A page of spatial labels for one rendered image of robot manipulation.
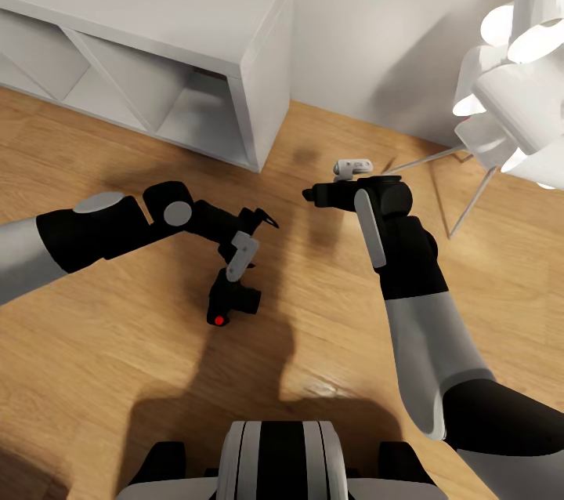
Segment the digital camera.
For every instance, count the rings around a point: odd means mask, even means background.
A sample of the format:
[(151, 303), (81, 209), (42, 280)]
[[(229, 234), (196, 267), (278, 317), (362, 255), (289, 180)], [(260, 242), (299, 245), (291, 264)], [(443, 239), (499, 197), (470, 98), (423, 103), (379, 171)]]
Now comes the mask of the digital camera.
[(255, 288), (246, 288), (239, 281), (228, 281), (226, 268), (219, 271), (210, 291), (210, 306), (208, 307), (207, 323), (215, 326), (225, 326), (230, 322), (227, 313), (234, 309), (245, 313), (256, 314), (261, 292)]

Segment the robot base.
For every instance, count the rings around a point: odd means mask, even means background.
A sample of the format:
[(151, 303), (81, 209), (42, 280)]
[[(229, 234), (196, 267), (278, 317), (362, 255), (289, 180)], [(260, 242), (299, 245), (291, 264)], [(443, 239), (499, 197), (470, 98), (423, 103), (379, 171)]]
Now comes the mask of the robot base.
[[(379, 479), (345, 470), (348, 500), (450, 500), (421, 467), (407, 442), (381, 442)], [(115, 500), (216, 500), (218, 468), (207, 468), (202, 478), (185, 479), (185, 473), (184, 443), (159, 441)]]

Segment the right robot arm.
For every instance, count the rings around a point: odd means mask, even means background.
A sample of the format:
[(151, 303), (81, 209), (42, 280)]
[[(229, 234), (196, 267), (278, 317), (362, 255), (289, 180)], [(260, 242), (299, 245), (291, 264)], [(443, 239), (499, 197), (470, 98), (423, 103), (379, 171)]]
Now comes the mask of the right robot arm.
[(497, 383), (437, 263), (436, 239), (409, 216), (400, 175), (358, 178), (368, 159), (339, 159), (333, 183), (302, 196), (355, 212), (380, 276), (403, 405), (430, 440), (443, 440), (499, 500), (564, 500), (564, 413)]

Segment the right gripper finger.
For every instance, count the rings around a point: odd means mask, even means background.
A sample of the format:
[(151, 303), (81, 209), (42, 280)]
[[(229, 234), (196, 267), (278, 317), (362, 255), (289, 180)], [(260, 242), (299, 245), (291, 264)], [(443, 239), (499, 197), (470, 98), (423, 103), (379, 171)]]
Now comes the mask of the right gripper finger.
[(312, 189), (306, 189), (302, 192), (302, 196), (307, 200), (307, 201), (315, 201), (315, 195), (314, 195), (314, 187)]

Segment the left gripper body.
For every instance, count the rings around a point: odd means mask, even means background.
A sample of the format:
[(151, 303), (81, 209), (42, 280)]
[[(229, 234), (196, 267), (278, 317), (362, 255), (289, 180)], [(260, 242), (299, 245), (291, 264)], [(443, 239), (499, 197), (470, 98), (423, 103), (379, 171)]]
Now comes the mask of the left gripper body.
[(208, 240), (220, 243), (218, 253), (227, 263), (230, 263), (237, 251), (237, 247), (231, 244), (236, 232), (243, 231), (252, 236), (254, 230), (261, 223), (262, 218), (248, 208), (243, 208), (239, 212), (238, 217), (226, 212), (226, 210), (222, 210), (222, 213), (223, 221), (219, 232)]

